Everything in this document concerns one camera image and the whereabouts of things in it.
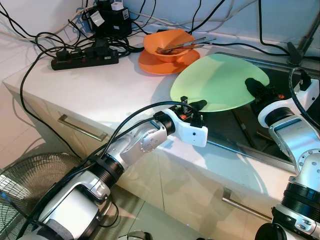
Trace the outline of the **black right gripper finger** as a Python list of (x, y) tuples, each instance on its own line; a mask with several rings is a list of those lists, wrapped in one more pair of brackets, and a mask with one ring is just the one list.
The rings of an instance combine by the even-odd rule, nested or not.
[(247, 91), (254, 97), (256, 101), (264, 100), (270, 94), (270, 90), (267, 88), (267, 86), (255, 78), (249, 77), (244, 83), (247, 87)]

